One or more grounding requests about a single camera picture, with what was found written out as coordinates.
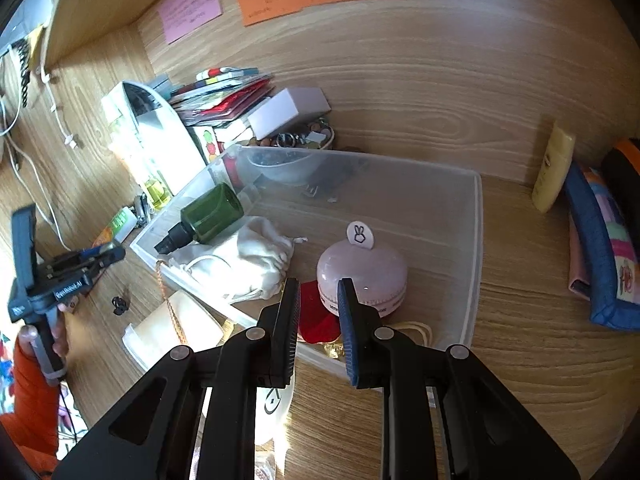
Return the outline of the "clear plastic storage bin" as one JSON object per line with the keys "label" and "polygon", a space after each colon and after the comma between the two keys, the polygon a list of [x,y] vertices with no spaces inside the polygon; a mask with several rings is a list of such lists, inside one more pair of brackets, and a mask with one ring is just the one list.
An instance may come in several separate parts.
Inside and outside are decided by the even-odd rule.
{"label": "clear plastic storage bin", "polygon": [[290,272],[320,283],[326,250],[369,255],[396,250],[408,268],[405,298],[390,322],[430,326],[435,348],[470,344],[480,296],[483,192],[472,170],[363,153],[233,145],[200,171],[140,232],[132,250],[170,284],[244,327],[262,306],[200,283],[156,248],[182,208],[219,183],[232,188],[247,217],[265,218],[294,244]]}

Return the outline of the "blue fabric pencil case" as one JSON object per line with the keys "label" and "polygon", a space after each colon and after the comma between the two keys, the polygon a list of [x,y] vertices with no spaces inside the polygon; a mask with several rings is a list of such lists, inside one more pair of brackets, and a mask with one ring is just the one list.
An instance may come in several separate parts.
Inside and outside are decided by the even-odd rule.
{"label": "blue fabric pencil case", "polygon": [[564,190],[589,280],[590,321],[639,329],[639,259],[613,196],[596,170],[570,164]]}

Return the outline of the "yellow cream tube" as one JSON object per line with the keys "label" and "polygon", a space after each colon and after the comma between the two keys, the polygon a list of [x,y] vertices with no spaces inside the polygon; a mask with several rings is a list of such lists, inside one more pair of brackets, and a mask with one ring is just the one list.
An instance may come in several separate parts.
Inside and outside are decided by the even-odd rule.
{"label": "yellow cream tube", "polygon": [[532,202],[542,214],[551,209],[562,190],[575,144],[576,136],[555,122],[532,191]]}

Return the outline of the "yellow clear tube bottle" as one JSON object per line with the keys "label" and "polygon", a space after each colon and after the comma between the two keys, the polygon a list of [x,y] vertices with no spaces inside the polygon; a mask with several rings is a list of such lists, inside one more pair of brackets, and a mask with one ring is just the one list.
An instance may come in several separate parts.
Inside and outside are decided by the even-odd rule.
{"label": "yellow clear tube bottle", "polygon": [[162,210],[171,200],[171,192],[162,181],[150,177],[143,185],[154,210]]}

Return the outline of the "black orange round case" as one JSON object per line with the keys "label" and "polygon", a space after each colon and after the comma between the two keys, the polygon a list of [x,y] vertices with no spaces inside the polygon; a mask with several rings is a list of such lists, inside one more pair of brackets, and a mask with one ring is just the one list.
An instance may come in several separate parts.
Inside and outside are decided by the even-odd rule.
{"label": "black orange round case", "polygon": [[639,214],[639,140],[619,140],[601,162],[608,192],[625,217]]}

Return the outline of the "fruit print box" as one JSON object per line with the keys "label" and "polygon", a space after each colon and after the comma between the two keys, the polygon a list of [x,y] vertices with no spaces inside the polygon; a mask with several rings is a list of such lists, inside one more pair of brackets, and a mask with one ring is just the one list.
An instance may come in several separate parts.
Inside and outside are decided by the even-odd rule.
{"label": "fruit print box", "polygon": [[211,126],[195,126],[190,131],[194,136],[194,143],[206,164],[210,164],[220,156],[238,136],[230,128],[214,128]]}

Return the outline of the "white drawstring cloth pouch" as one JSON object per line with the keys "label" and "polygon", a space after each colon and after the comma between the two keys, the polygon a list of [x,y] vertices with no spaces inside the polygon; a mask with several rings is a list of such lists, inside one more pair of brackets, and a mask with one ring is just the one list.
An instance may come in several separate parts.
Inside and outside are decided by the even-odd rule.
{"label": "white drawstring cloth pouch", "polygon": [[305,237],[280,233],[267,218],[243,217],[208,244],[192,243],[165,258],[168,266],[229,302],[267,300],[280,292]]}

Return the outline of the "peach cotton pad roll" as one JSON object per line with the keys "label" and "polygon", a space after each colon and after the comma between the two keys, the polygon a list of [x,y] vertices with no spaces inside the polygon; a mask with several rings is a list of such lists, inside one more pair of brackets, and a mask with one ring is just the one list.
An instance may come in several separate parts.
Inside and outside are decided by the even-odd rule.
{"label": "peach cotton pad roll", "polygon": [[224,336],[222,326],[191,295],[179,290],[169,297],[169,301],[184,331],[185,342],[180,340],[171,321],[167,302],[138,325],[129,324],[122,336],[126,350],[145,372],[179,344],[186,344],[198,352],[216,347]]}

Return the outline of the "black hair clip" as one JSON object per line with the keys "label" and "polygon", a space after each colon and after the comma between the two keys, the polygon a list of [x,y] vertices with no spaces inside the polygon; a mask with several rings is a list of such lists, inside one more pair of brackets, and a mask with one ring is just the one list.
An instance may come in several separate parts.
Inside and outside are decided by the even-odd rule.
{"label": "black hair clip", "polygon": [[123,315],[129,310],[128,301],[125,298],[114,296],[112,298],[112,306],[114,315]]}

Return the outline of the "stack of booklets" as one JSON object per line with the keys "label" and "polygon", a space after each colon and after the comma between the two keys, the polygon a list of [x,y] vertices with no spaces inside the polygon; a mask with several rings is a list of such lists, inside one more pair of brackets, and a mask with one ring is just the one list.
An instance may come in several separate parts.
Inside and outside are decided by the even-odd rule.
{"label": "stack of booklets", "polygon": [[221,67],[172,90],[168,103],[185,126],[219,126],[268,96],[272,80],[257,67]]}

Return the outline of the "white printed paper sheet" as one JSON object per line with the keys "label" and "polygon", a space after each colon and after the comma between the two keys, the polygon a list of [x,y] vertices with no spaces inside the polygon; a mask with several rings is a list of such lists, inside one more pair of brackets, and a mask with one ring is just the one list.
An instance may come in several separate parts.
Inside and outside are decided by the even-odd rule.
{"label": "white printed paper sheet", "polygon": [[192,136],[154,89],[123,80],[101,105],[110,127],[108,147],[144,192],[144,182],[153,177],[174,197],[205,168]]}

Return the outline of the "pink sticky note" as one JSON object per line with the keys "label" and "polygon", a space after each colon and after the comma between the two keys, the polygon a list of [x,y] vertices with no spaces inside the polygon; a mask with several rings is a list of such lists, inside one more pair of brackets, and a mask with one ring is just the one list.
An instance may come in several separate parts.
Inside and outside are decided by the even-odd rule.
{"label": "pink sticky note", "polygon": [[163,0],[157,7],[166,44],[190,34],[222,14],[219,0]]}

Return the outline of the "white round container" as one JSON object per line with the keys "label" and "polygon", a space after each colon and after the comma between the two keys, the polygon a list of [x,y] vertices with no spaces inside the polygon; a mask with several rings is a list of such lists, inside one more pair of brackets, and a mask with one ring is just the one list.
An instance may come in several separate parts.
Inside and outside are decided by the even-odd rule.
{"label": "white round container", "polygon": [[255,444],[265,445],[285,426],[295,385],[295,375],[284,388],[258,388],[256,394]]}

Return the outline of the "red pouch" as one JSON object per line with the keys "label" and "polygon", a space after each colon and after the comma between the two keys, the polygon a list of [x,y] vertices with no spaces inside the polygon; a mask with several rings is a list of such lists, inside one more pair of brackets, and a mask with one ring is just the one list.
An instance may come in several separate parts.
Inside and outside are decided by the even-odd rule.
{"label": "red pouch", "polygon": [[299,335],[307,344],[327,344],[341,335],[338,317],[321,301],[318,282],[300,285]]}

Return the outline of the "small white box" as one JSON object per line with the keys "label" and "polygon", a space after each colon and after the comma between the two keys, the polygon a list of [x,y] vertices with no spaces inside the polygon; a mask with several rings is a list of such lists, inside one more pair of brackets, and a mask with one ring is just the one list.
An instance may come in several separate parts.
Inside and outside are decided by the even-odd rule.
{"label": "small white box", "polygon": [[330,110],[320,88],[285,88],[253,110],[247,121],[254,137],[261,141],[301,122],[311,122]]}

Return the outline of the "white orange-label tube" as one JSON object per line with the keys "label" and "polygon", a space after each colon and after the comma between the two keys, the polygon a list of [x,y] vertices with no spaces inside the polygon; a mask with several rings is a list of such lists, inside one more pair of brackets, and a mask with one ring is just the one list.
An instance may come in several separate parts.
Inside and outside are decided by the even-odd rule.
{"label": "white orange-label tube", "polygon": [[129,207],[122,207],[93,241],[92,246],[96,247],[109,242],[122,243],[137,224],[138,218],[131,209]]}

